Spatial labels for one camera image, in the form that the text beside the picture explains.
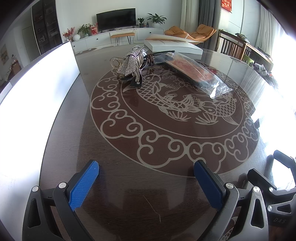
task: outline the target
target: red chinese couplet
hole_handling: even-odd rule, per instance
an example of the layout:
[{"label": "red chinese couplet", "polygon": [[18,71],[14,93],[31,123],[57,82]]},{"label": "red chinese couplet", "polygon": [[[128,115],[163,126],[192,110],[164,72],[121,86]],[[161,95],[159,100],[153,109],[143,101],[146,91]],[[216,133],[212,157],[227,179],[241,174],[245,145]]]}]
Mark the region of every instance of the red chinese couplet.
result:
[{"label": "red chinese couplet", "polygon": [[221,0],[221,7],[231,12],[231,0]]}]

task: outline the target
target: orange lounge chair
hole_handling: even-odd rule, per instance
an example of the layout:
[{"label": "orange lounge chair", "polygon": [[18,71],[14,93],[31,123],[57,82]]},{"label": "orange lounge chair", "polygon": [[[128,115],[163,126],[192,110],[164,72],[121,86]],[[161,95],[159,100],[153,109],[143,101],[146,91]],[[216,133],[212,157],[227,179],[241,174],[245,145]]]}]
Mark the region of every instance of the orange lounge chair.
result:
[{"label": "orange lounge chair", "polygon": [[190,34],[188,34],[186,31],[180,29],[177,26],[171,27],[169,30],[166,30],[164,33],[165,35],[169,35],[169,36],[204,42],[208,40],[216,31],[217,30],[213,29],[212,27],[206,26],[204,24],[200,24],[197,30]]}]

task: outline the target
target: white cabinet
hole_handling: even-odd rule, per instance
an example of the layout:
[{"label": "white cabinet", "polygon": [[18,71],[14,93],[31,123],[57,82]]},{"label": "white cabinet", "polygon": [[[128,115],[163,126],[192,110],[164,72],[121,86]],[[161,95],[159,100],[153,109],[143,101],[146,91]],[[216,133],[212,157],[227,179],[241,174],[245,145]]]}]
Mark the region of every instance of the white cabinet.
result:
[{"label": "white cabinet", "polygon": [[138,28],[138,40],[145,40],[151,34],[161,34],[163,35],[163,29],[159,28]]},{"label": "white cabinet", "polygon": [[71,44],[72,44],[72,48],[73,48],[73,50],[74,50],[75,53],[87,49],[85,39],[72,42]]},{"label": "white cabinet", "polygon": [[97,35],[86,38],[85,41],[88,49],[101,46],[101,45],[111,44],[109,33],[97,34]]},{"label": "white cabinet", "polygon": [[[163,35],[162,28],[131,28],[123,30],[115,30],[106,33],[97,34],[94,36],[86,37],[75,42],[72,42],[72,47],[75,53],[81,52],[83,50],[92,49],[92,48],[104,48],[108,46],[115,46],[115,38],[110,38],[115,34],[124,34],[124,33],[135,33],[135,36],[131,36],[132,43],[144,43],[144,40],[151,34],[161,34]],[[128,44],[126,37],[120,38],[120,42],[125,45]]]}]

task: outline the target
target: blue gripper pad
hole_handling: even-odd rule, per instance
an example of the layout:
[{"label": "blue gripper pad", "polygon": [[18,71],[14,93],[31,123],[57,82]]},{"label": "blue gripper pad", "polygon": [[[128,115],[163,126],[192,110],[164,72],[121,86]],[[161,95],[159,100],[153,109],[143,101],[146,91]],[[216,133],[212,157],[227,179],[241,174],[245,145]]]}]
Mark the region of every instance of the blue gripper pad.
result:
[{"label": "blue gripper pad", "polygon": [[99,164],[93,161],[70,193],[69,205],[72,211],[77,207],[81,207],[98,174]]},{"label": "blue gripper pad", "polygon": [[193,171],[194,176],[205,193],[210,205],[219,211],[223,206],[223,199],[225,195],[225,188],[221,183],[222,180],[215,176],[201,160],[194,163]]}]

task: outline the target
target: potted plant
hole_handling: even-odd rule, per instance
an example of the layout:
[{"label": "potted plant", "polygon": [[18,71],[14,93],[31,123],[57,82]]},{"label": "potted plant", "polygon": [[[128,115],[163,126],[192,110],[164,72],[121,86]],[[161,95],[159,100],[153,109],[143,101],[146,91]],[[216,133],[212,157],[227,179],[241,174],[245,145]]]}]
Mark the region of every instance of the potted plant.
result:
[{"label": "potted plant", "polygon": [[67,32],[63,33],[63,36],[66,37],[67,41],[71,41],[71,38],[72,38],[72,35],[74,33],[74,29],[75,27],[71,28],[71,29],[68,29],[67,28]]},{"label": "potted plant", "polygon": [[143,22],[144,22],[145,19],[144,18],[138,18],[137,20],[140,22],[139,27],[143,28],[144,27]]},{"label": "potted plant", "polygon": [[83,24],[83,25],[78,29],[77,34],[79,34],[80,32],[82,32],[84,37],[89,36],[89,26],[90,26],[89,23],[88,23],[88,24]]},{"label": "potted plant", "polygon": [[148,18],[148,20],[152,20],[152,26],[154,28],[160,28],[161,24],[165,23],[165,20],[167,19],[164,16],[158,16],[157,14],[153,15],[151,13],[148,13],[150,15],[150,17]]}]

